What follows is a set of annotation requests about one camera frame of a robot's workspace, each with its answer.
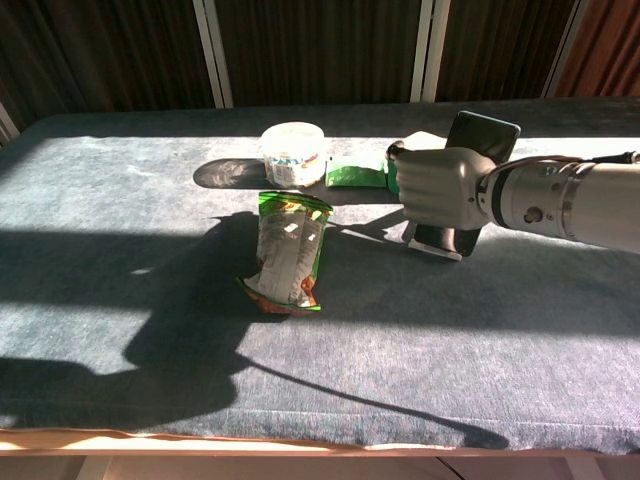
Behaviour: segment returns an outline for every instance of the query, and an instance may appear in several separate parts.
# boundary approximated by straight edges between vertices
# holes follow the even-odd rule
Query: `dark curtain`
[[[452,0],[437,101],[539,97],[574,0]]]
[[[419,0],[217,0],[236,106],[407,102]]]
[[[212,107],[191,0],[0,1],[0,101],[66,112]]]
[[[640,1],[592,1],[556,96],[640,96]]]

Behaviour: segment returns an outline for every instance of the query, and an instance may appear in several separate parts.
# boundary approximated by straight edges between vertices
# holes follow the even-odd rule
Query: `snack bag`
[[[238,281],[264,312],[303,314],[320,310],[311,290],[332,211],[329,204],[310,195],[260,193],[260,272]]]

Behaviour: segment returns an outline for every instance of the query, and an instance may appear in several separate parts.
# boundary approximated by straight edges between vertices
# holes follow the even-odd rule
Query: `table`
[[[270,187],[251,159],[274,123],[318,124],[332,153],[381,154],[417,130],[446,136],[467,108],[522,126],[514,158],[588,157],[640,149],[639,107],[39,122],[0,150],[0,427],[638,451],[640,256],[487,227],[454,264],[407,249],[390,193],[315,187],[336,207],[315,289],[323,311],[262,315],[234,278],[256,271],[257,193]]]

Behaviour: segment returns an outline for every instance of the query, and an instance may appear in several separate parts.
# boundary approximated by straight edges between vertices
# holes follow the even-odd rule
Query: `white container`
[[[260,138],[267,179],[282,188],[306,187],[319,181],[326,168],[322,129],[311,123],[288,122],[268,128]]]

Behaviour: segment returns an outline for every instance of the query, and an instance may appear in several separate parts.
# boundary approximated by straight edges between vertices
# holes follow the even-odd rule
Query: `green snack packet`
[[[387,186],[384,157],[335,156],[327,162],[327,187],[381,187]]]
[[[245,292],[269,313],[320,310],[312,293],[324,230],[333,208],[301,193],[261,192],[257,259],[260,272],[238,279]]]

